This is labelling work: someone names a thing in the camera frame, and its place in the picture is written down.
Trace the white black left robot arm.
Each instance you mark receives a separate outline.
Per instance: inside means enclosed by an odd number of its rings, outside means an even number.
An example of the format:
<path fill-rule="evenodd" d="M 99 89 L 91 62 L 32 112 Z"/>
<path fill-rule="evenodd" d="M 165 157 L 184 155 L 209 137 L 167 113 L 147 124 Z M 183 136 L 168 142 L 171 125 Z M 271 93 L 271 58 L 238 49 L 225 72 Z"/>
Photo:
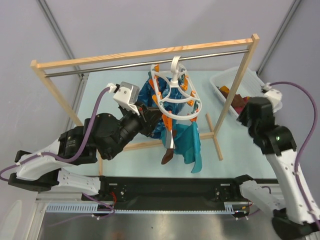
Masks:
<path fill-rule="evenodd" d="M 103 160 L 112 160 L 137 134 L 149 137 L 162 112 L 142 102 L 135 106 L 137 113 L 121 107 L 121 119 L 110 113 L 94 114 L 85 120 L 84 125 L 61 134 L 54 143 L 39 152 L 18 151 L 15 159 L 17 170 L 10 174 L 7 183 L 38 193 L 65 188 L 99 200 L 107 199 L 110 187 L 106 177 L 77 175 L 66 168 L 96 163 L 97 154 Z"/>

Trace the white round clip hanger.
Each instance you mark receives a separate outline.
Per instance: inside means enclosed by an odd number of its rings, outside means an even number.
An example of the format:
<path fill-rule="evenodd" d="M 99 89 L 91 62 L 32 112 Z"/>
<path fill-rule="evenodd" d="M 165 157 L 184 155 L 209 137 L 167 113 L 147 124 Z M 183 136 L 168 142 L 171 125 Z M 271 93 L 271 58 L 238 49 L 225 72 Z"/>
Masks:
<path fill-rule="evenodd" d="M 179 55 L 174 56 L 169 61 L 171 63 L 170 70 L 160 71 L 158 64 L 153 64 L 150 67 L 150 85 L 154 91 L 152 98 L 167 118 L 195 122 L 203 105 L 187 68 L 180 60 Z M 169 104 L 173 104 L 175 107 L 190 107 L 190 112 L 185 115 L 172 113 L 166 109 Z"/>

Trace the orange front hanger clip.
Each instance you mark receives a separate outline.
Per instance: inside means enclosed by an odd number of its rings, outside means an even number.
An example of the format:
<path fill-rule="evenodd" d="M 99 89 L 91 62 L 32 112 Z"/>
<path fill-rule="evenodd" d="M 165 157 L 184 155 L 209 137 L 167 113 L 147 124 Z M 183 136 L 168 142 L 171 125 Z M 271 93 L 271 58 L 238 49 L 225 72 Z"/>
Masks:
<path fill-rule="evenodd" d="M 163 114 L 162 115 L 162 120 L 163 120 L 165 128 L 168 131 L 171 131 L 173 129 L 173 119 L 168 117 L 167 115 Z"/>

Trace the brown grey sock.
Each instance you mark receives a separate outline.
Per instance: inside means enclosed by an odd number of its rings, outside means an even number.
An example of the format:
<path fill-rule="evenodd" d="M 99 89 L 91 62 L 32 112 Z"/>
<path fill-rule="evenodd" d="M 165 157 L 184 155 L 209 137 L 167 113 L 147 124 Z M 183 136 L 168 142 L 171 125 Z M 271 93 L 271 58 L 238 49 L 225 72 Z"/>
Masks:
<path fill-rule="evenodd" d="M 167 135 L 168 135 L 167 130 L 164 130 L 163 133 L 162 133 L 161 140 L 162 140 L 162 143 L 163 143 L 164 147 L 166 148 L 166 152 L 163 155 L 162 160 L 161 160 L 161 164 L 162 165 L 167 164 L 174 157 L 174 147 L 173 147 L 174 141 L 171 140 L 168 143 Z"/>

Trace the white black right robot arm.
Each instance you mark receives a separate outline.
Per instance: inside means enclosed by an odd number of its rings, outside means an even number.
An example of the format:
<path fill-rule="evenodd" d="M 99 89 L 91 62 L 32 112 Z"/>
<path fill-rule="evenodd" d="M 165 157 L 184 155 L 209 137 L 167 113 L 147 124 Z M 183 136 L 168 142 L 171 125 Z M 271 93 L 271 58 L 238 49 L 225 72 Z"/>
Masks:
<path fill-rule="evenodd" d="M 234 179 L 231 196 L 254 203 L 271 218 L 282 240 L 296 240 L 320 230 L 320 208 L 298 164 L 297 145 L 291 131 L 275 123 L 272 102 L 266 97 L 252 97 L 237 120 L 248 128 L 253 143 L 261 149 L 272 167 L 283 201 L 267 192 L 249 175 Z"/>

